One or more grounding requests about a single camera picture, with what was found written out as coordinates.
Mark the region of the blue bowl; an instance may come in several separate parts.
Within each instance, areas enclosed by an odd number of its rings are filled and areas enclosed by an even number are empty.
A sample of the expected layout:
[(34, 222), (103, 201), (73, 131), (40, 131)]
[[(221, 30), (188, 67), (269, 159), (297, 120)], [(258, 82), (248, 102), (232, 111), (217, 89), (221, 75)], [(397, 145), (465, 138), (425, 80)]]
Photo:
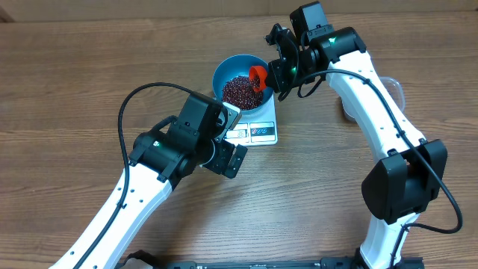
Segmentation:
[[(251, 66), (263, 66), (268, 71), (267, 63), (254, 55), (234, 55), (225, 59), (213, 74), (212, 87), (215, 97), (222, 102), (223, 87), (226, 82), (238, 76), (249, 78)], [(270, 87), (266, 87), (262, 93), (264, 94), (262, 104), (273, 96), (273, 90)]]

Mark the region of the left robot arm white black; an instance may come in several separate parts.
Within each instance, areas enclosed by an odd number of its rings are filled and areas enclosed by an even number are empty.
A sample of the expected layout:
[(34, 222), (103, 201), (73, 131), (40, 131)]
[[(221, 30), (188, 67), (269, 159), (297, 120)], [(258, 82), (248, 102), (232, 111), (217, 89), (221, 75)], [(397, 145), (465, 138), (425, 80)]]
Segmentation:
[(54, 268), (114, 268), (152, 212), (196, 167), (236, 177), (247, 149), (224, 137), (240, 117), (239, 108), (192, 93), (179, 116), (140, 134), (115, 191)]

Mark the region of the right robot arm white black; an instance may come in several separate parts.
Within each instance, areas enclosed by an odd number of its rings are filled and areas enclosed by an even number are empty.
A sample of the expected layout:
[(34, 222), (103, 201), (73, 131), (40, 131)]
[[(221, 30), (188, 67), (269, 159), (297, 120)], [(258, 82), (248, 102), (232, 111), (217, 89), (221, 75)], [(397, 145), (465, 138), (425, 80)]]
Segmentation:
[(370, 225), (349, 266), (423, 267), (422, 259), (404, 258), (401, 249), (419, 215), (438, 196), (446, 147), (428, 141), (407, 120), (354, 28), (334, 29), (317, 1), (296, 9), (290, 20), (290, 28), (274, 25), (265, 38), (279, 58), (269, 63), (264, 83), (285, 99), (304, 84), (326, 82), (363, 131), (375, 161), (361, 185)]

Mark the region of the red measuring scoop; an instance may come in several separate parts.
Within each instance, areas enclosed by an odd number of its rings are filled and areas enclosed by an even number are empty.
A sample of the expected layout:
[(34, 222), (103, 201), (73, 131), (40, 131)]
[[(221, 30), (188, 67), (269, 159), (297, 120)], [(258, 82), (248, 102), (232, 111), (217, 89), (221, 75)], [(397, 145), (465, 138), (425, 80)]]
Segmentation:
[(267, 70), (263, 66), (251, 66), (249, 68), (249, 83), (255, 92), (262, 92), (266, 89), (266, 78)]

